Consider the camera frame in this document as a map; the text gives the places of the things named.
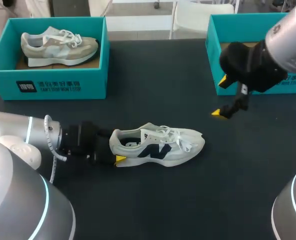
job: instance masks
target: shoebox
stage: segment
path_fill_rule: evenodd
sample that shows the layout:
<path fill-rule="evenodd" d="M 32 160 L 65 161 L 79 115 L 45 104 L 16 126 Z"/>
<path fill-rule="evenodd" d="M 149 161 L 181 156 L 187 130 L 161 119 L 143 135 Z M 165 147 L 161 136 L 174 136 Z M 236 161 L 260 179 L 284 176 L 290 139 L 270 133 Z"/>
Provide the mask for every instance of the shoebox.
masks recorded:
<path fill-rule="evenodd" d="M 219 57 L 221 50 L 231 42 L 241 42 L 252 47 L 265 35 L 286 13 L 244 13 L 222 14 L 210 17 L 206 48 L 210 68 L 214 80 L 217 95 L 235 95 L 237 83 L 227 89 L 218 86 L 224 77 L 220 67 Z M 296 74 L 288 74 L 288 78 L 264 93 L 254 94 L 293 94 L 296 93 Z"/>
<path fill-rule="evenodd" d="M 21 35 L 38 35 L 49 26 L 96 38 L 100 42 L 97 57 L 79 66 L 29 68 L 21 49 Z M 0 38 L 0 96 L 4 100 L 104 99 L 109 50 L 105 17 L 11 18 Z"/>

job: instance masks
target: n logo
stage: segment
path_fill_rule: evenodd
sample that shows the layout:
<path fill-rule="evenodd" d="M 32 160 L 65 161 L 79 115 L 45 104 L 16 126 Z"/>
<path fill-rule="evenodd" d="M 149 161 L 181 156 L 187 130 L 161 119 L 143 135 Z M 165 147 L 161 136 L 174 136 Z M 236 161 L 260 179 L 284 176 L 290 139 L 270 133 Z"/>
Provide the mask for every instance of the n logo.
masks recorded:
<path fill-rule="evenodd" d="M 163 146 L 160 152 L 159 152 L 159 144 L 150 144 L 138 155 L 138 158 L 144 158 L 150 155 L 150 157 L 153 159 L 164 159 L 164 157 L 170 151 L 171 151 L 171 147 L 169 144 L 166 144 L 165 146 Z"/>

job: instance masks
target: shoelace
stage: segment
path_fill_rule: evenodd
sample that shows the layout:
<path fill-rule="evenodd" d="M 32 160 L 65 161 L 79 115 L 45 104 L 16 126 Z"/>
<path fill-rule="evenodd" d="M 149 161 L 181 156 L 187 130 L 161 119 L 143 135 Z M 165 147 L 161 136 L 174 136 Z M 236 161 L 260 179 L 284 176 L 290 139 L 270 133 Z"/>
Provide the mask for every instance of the shoelace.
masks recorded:
<path fill-rule="evenodd" d="M 59 31 L 60 34 L 64 34 L 62 42 L 60 44 L 68 44 L 71 43 L 73 48 L 76 48 L 78 45 L 82 43 L 82 38 L 80 34 L 73 34 L 68 30 Z"/>
<path fill-rule="evenodd" d="M 194 143 L 185 140 L 181 136 L 181 132 L 177 128 L 170 128 L 168 126 L 161 126 L 162 128 L 166 128 L 165 130 L 157 130 L 158 133 L 164 133 L 163 138 L 167 138 L 166 141 L 161 140 L 162 143 L 169 144 L 169 143 L 176 143 L 182 151 L 190 152 L 190 150 L 197 146 Z"/>

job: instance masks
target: floor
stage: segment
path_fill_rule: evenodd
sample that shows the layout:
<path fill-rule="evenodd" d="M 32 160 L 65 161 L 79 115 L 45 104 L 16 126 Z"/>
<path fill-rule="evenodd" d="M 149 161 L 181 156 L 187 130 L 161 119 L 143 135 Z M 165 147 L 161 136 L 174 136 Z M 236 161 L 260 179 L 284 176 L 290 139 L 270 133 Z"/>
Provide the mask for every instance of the floor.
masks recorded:
<path fill-rule="evenodd" d="M 11 7 L 19 17 L 28 18 L 29 11 L 26 7 L 25 0 L 17 0 L 15 6 Z M 244 0 L 239 6 L 240 13 L 265 13 L 269 12 L 269 3 L 265 5 L 261 0 Z M 110 8 L 107 16 L 155 16 L 155 15 L 171 15 L 172 3 L 164 2 L 160 4 L 160 9 L 154 9 L 152 3 L 114 3 Z M 0 7 L 0 35 L 3 27 L 9 18 L 8 13 Z M 180 38 L 198 38 L 199 36 L 191 32 L 177 32 L 174 36 Z M 109 32 L 111 41 L 119 40 L 162 40 L 169 38 L 169 31 L 122 31 Z"/>

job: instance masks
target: beige sneaker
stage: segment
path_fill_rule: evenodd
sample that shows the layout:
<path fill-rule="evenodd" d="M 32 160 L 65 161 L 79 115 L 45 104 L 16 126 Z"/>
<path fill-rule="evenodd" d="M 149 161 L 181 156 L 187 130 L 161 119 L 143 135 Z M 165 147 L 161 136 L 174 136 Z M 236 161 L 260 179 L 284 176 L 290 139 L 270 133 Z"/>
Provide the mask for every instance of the beige sneaker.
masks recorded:
<path fill-rule="evenodd" d="M 51 64 L 75 66 L 95 57 L 99 44 L 95 38 L 50 27 L 40 35 L 23 33 L 21 47 L 29 67 Z"/>

